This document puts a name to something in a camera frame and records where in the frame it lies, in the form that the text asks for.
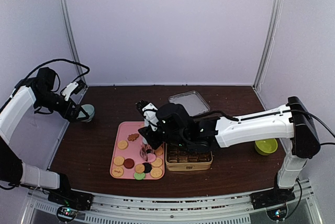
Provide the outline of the small round tan cookie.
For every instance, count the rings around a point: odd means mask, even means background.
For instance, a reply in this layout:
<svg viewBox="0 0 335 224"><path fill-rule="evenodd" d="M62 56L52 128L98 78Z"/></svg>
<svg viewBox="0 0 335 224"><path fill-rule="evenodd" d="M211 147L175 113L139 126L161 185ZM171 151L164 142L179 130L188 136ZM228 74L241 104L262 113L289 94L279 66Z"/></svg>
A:
<svg viewBox="0 0 335 224"><path fill-rule="evenodd" d="M135 172L136 173L144 173L145 169L146 168L145 168L145 166L143 164L137 164L135 166Z"/></svg>

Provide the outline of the yellow dotted cookie corner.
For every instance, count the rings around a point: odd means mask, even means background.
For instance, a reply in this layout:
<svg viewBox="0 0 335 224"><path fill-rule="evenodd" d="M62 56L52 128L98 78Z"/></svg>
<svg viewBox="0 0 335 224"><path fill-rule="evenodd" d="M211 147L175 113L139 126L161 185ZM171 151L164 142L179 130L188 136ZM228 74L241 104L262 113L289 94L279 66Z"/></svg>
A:
<svg viewBox="0 0 335 224"><path fill-rule="evenodd" d="M150 175L152 178L160 178L163 175L163 171L159 167L154 167L150 171Z"/></svg>

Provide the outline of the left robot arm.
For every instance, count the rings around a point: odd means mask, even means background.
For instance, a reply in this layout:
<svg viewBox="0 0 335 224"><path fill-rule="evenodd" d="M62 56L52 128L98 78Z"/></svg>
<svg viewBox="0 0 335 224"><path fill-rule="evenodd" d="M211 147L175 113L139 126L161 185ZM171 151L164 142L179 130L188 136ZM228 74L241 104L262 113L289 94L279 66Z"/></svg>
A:
<svg viewBox="0 0 335 224"><path fill-rule="evenodd" d="M35 69L35 77L28 74L15 86L13 93L1 107L1 186L3 190L16 187L36 187L50 193L50 199L64 205L79 203L84 196L71 189L68 177L48 171L19 154L25 148L30 154L43 157L44 141L51 139L50 122L40 123L40 115L58 113L68 122L89 122L94 116L92 105L80 105L71 96L86 88L80 77L63 89L55 89L58 74L49 67ZM28 121L38 122L30 127Z"/></svg>

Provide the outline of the pink sandwich cookie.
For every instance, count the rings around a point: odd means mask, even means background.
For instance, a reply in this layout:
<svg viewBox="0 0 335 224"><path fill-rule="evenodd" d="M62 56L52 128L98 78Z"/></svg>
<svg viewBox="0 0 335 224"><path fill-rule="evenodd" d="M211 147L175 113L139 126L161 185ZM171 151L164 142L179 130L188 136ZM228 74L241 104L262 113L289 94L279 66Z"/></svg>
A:
<svg viewBox="0 0 335 224"><path fill-rule="evenodd" d="M156 160L156 155L153 153L148 153L147 154L147 162L152 163Z"/></svg>

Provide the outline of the yellow dotted cookie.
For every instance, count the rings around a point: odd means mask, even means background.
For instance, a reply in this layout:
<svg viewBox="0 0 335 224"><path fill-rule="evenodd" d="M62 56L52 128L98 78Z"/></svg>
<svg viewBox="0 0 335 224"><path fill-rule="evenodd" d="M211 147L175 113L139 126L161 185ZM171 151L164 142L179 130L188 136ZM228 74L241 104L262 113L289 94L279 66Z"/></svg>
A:
<svg viewBox="0 0 335 224"><path fill-rule="evenodd" d="M151 162L153 167L161 167L163 165L163 160L157 157L153 162Z"/></svg>
<svg viewBox="0 0 335 224"><path fill-rule="evenodd" d="M124 164L125 158L123 156L116 156L113 158L113 163L116 166L122 166Z"/></svg>

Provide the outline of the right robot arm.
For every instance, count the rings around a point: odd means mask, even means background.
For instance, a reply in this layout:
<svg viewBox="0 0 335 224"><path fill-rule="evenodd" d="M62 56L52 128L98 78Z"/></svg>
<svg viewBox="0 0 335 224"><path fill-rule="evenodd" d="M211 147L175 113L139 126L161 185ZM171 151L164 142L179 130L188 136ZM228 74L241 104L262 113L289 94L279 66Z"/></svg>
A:
<svg viewBox="0 0 335 224"><path fill-rule="evenodd" d="M154 150L166 143L189 153L207 153L245 142L289 139L291 149L277 173L277 185L268 194L275 204L288 196L307 160L321 148L314 119L296 96L277 108L235 117L222 111L192 117L181 104L156 108L145 100L136 108L144 118L138 132Z"/></svg>

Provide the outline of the yellow dotted cookie left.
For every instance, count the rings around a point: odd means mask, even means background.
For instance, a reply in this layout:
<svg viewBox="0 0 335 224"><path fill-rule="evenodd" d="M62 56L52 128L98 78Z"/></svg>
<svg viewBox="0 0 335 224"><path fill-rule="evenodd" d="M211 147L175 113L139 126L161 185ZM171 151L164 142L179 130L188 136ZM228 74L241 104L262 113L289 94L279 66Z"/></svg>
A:
<svg viewBox="0 0 335 224"><path fill-rule="evenodd" d="M122 166L124 164L125 158L123 156L116 156L113 158L113 163L116 166Z"/></svg>

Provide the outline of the silver tin lid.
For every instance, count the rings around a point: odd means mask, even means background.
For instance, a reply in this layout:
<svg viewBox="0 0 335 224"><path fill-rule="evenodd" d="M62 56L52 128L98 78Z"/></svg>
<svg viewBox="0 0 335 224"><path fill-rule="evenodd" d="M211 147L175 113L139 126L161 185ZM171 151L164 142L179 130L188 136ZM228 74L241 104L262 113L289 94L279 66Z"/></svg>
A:
<svg viewBox="0 0 335 224"><path fill-rule="evenodd" d="M169 97L169 102L184 106L190 116L200 116L210 111L210 106L197 91L189 91Z"/></svg>

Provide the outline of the round tan cookie right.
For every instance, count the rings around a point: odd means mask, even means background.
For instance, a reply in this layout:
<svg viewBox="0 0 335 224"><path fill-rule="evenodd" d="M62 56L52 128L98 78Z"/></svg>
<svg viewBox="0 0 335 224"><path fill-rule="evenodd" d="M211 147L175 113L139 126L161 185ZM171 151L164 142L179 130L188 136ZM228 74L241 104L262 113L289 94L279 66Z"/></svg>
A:
<svg viewBox="0 0 335 224"><path fill-rule="evenodd" d="M158 149L156 149L154 152L157 156L160 156L163 154L163 148L162 147L159 147Z"/></svg>

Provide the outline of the pink plastic tray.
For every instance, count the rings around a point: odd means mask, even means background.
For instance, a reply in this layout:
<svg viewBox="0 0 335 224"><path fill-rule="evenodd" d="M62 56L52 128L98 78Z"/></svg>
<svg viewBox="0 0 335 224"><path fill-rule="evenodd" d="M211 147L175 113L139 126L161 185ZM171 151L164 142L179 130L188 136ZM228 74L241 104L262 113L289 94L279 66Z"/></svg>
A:
<svg viewBox="0 0 335 224"><path fill-rule="evenodd" d="M132 169L126 169L124 167L124 165L122 165L121 167L124 169L124 174L122 177L119 178L115 178L115 179L122 179L122 180L136 180L133 176L133 174L135 173L135 166L137 164L142 164L146 161L144 161L141 156L140 156L140 148L141 148L141 144L142 144L142 136L139 135L139 138L136 141L128 141L127 138L130 134L132 133L138 133L138 130L140 128L142 128L144 126L143 122L140 121L125 121L122 122L119 127L118 127L118 131L117 131L117 135L116 135L116 140L115 140L115 145L114 145L114 151L113 151L113 155L112 155L112 160L111 160L111 165L110 165L110 171L112 170L113 167L116 167L116 165L113 163L113 158L116 156L123 156L125 159L131 158L134 160L135 165ZM126 140L128 141L128 148L125 150L120 150L117 147L117 143L121 140ZM161 147L163 148L163 154L159 157L163 160L163 165L159 168L162 169L163 171L163 175L165 173L165 161L164 161L164 155L165 155L165 146L161 145ZM163 177L163 175L160 178L152 178L150 173L146 174L145 179L143 180L159 180Z"/></svg>

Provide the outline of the gold cookie tin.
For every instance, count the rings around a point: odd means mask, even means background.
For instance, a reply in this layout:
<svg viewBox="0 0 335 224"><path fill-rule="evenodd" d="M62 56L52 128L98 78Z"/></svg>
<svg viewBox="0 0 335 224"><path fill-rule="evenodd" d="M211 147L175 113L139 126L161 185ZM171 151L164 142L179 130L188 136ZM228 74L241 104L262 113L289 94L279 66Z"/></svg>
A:
<svg viewBox="0 0 335 224"><path fill-rule="evenodd" d="M169 171L204 171L210 169L212 162L212 152L188 153L165 144L165 163Z"/></svg>

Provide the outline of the right aluminium frame post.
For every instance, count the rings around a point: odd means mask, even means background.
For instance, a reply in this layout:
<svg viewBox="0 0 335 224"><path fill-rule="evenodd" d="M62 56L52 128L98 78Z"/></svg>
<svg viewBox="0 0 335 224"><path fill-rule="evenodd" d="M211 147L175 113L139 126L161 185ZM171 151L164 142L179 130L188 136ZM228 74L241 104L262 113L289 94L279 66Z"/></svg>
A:
<svg viewBox="0 0 335 224"><path fill-rule="evenodd" d="M262 84L265 80L266 72L269 67L270 58L275 44L275 33L280 22L283 0L273 0L269 26L267 29L265 43L261 55L261 61L256 73L253 88L256 93L261 92Z"/></svg>

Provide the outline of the aluminium frame post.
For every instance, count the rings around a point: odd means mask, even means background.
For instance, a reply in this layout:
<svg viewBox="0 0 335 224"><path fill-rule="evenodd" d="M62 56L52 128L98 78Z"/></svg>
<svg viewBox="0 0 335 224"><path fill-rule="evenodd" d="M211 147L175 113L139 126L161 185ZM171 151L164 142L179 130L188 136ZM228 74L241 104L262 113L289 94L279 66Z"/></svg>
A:
<svg viewBox="0 0 335 224"><path fill-rule="evenodd" d="M267 29L265 43L261 55L261 61L256 73L253 88L256 93L261 92L262 84L265 80L266 72L269 67L270 58L275 44L275 33L280 22L283 0L273 0L269 26Z"/></svg>
<svg viewBox="0 0 335 224"><path fill-rule="evenodd" d="M65 25L66 38L68 40L72 60L76 63L80 63L79 55L78 55L76 44L75 44L74 34L73 34L71 22L70 22L70 15L69 15L67 1L66 0L59 0L59 1L60 1L61 10L62 10L63 22Z"/></svg>

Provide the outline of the metal serving tongs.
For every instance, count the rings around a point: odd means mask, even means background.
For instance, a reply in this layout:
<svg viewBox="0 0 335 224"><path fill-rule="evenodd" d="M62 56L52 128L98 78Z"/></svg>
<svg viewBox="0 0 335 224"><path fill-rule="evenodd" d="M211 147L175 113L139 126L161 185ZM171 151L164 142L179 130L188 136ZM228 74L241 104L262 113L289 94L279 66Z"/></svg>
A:
<svg viewBox="0 0 335 224"><path fill-rule="evenodd" d="M153 148L148 144L147 140L142 137L142 144L140 148L140 156L144 161L149 160L149 154L154 154Z"/></svg>

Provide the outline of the left aluminium frame post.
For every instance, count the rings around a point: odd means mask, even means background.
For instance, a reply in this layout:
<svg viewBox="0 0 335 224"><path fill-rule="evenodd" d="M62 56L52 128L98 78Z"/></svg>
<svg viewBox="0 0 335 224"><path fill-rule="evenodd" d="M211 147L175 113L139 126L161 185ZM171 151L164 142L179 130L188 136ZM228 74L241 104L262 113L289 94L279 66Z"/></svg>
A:
<svg viewBox="0 0 335 224"><path fill-rule="evenodd" d="M78 55L76 44L75 44L74 34L73 34L71 22L70 22L70 15L69 15L67 1L66 0L59 0L59 1L60 1L61 10L62 10L63 22L65 25L66 38L68 40L72 60L76 63L80 63L79 55Z"/></svg>

